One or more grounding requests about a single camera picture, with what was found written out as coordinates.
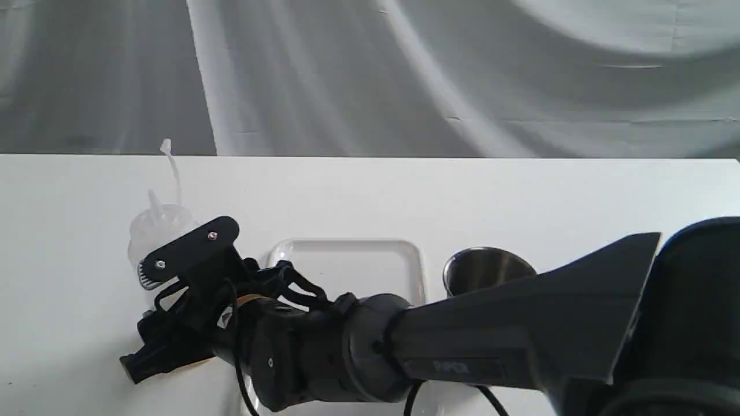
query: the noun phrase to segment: robotic arm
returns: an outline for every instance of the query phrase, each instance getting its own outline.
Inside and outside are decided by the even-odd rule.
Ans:
[[[273,412],[395,402],[447,380],[540,390],[561,416],[740,414],[740,218],[694,224],[658,255],[659,233],[629,235],[419,307],[392,294],[329,301],[288,261],[243,260],[237,235],[216,218],[141,262],[148,287],[178,278],[157,305],[187,291],[139,321],[144,347],[121,357],[134,383],[218,356]]]

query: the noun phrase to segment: white tabletop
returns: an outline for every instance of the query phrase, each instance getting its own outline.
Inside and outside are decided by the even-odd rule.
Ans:
[[[431,301],[444,297],[444,262],[469,246],[500,246],[542,272],[631,232],[740,215],[736,161],[178,163],[184,205],[201,222],[235,218],[242,255],[264,259],[295,237],[404,238],[420,248]],[[3,415],[238,413],[232,368],[219,360],[140,386],[120,368],[118,357],[141,345],[135,325],[147,298],[126,247],[149,187],[171,201],[163,158],[0,155]],[[445,415],[492,412],[461,389],[440,390]],[[496,391],[512,416],[551,414],[539,393]]]

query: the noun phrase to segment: metal cup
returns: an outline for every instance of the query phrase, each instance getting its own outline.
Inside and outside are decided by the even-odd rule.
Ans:
[[[449,297],[536,275],[518,255],[493,247],[471,247],[453,255],[443,270]]]

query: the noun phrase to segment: white curtain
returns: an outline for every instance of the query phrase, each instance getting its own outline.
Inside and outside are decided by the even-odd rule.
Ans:
[[[0,151],[740,157],[737,0],[5,3]]]

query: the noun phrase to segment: white tray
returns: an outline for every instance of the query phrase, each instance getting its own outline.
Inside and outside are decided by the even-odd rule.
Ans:
[[[268,266],[290,260],[309,281],[326,290],[329,299],[345,292],[358,298],[377,293],[394,293],[414,305],[425,303],[424,278],[419,250],[415,245],[394,239],[308,239],[296,238],[279,243],[270,253]],[[422,388],[414,403],[414,415],[438,413],[433,389]],[[249,383],[249,394],[256,402]],[[260,415],[279,416],[385,416],[403,414],[402,403],[323,403],[311,402],[289,407],[279,414],[255,403]],[[240,415],[248,415],[243,403]]]

